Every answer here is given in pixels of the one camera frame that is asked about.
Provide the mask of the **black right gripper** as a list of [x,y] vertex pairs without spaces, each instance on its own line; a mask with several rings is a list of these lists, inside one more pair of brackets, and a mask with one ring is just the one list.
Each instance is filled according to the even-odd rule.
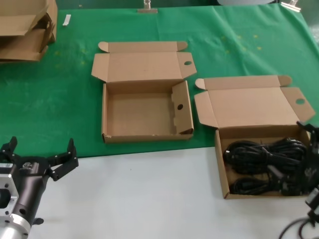
[[297,125],[311,135],[304,170],[305,184],[300,167],[283,173],[276,166],[268,165],[269,189],[282,196],[308,195],[308,191],[319,184],[319,127],[302,121],[297,121]]

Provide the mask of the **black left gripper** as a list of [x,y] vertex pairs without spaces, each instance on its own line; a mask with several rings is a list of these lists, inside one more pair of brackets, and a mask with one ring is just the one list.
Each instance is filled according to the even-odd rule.
[[65,153],[49,158],[14,155],[16,146],[17,139],[13,136],[0,148],[0,162],[16,165],[18,200],[12,214],[22,217],[31,226],[40,225],[44,219],[36,214],[49,176],[53,181],[58,181],[79,166],[74,140],[69,140]]

